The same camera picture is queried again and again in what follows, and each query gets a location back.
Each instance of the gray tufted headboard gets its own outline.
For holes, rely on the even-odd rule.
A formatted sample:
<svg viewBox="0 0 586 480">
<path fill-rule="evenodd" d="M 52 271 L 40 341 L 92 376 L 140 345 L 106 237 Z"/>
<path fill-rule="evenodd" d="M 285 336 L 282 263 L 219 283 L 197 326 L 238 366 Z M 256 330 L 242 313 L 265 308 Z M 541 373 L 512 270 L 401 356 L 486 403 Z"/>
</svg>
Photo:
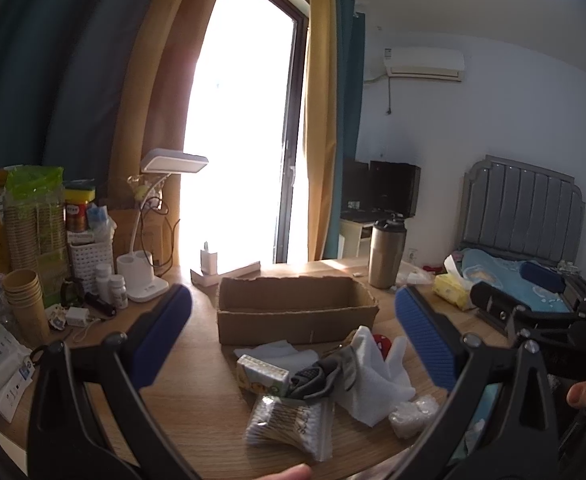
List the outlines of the gray tufted headboard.
<svg viewBox="0 0 586 480">
<path fill-rule="evenodd" d="M 583 217 L 572 176 L 486 155 L 464 177 L 456 246 L 548 266 L 574 262 Z"/>
</svg>

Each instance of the stainless steel tumbler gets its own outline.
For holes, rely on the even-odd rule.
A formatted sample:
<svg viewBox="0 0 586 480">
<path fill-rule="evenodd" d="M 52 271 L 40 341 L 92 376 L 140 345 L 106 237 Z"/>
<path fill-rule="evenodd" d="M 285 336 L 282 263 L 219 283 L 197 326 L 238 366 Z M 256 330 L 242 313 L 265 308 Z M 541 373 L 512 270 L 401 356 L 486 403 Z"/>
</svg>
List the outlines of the stainless steel tumbler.
<svg viewBox="0 0 586 480">
<path fill-rule="evenodd" d="M 406 228 L 403 220 L 378 220 L 373 226 L 369 255 L 369 283 L 375 288 L 395 285 L 400 268 Z"/>
</svg>

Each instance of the white towel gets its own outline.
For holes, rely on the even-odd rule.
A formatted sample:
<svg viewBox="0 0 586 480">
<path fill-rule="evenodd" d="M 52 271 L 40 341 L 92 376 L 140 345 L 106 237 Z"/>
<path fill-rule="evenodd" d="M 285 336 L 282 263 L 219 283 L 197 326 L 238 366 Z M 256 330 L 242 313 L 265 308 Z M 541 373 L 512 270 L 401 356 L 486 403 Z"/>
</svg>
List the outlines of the white towel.
<svg viewBox="0 0 586 480">
<path fill-rule="evenodd" d="M 285 340 L 266 343 L 255 348 L 238 348 L 234 352 L 238 357 L 250 355 L 265 363 L 284 368 L 291 372 L 291 375 L 309 367 L 320 358 L 313 350 L 302 352 L 295 350 L 293 345 Z"/>
<path fill-rule="evenodd" d="M 402 364 L 406 343 L 406 337 L 396 337 L 384 361 L 371 330 L 359 327 L 351 342 L 358 362 L 358 379 L 346 392 L 340 378 L 332 395 L 335 402 L 356 420 L 373 427 L 398 403 L 413 398 L 415 389 Z"/>
</svg>

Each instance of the yellow curtain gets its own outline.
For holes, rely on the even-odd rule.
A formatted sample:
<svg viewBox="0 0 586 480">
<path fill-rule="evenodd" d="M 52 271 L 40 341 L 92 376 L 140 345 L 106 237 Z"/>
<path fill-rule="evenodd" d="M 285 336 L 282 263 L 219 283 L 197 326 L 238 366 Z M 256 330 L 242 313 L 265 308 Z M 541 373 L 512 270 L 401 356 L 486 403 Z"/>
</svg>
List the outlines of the yellow curtain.
<svg viewBox="0 0 586 480">
<path fill-rule="evenodd" d="M 128 62 L 108 174 L 108 193 L 139 172 L 152 148 L 182 150 L 186 110 L 204 34 L 215 0 L 152 0 Z M 180 177 L 164 186 L 169 222 L 180 216 Z M 164 230 L 164 254 L 171 240 Z M 175 251 L 175 262 L 178 259 Z"/>
<path fill-rule="evenodd" d="M 308 171 L 308 259 L 320 260 L 331 216 L 337 114 L 335 0 L 309 0 L 304 150 Z"/>
</svg>

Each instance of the plastic basket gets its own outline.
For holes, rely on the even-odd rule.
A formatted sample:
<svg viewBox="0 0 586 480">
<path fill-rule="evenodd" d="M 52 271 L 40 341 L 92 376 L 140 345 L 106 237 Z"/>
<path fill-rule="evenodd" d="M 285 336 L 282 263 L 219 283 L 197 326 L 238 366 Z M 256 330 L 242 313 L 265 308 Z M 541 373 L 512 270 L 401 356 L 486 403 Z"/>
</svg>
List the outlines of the plastic basket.
<svg viewBox="0 0 586 480">
<path fill-rule="evenodd" d="M 113 242 L 98 242 L 87 245 L 69 245 L 73 276 L 82 280 L 84 292 L 97 293 L 95 266 L 113 266 Z"/>
</svg>

